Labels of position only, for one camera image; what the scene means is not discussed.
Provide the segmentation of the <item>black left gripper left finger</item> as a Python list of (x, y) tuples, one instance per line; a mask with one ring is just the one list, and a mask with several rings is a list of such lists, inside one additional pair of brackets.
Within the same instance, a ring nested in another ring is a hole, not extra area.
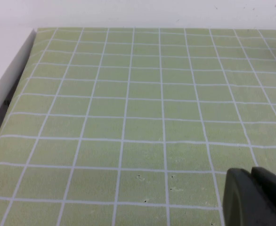
[(223, 214), (227, 226), (276, 226), (271, 201), (244, 169), (227, 171)]

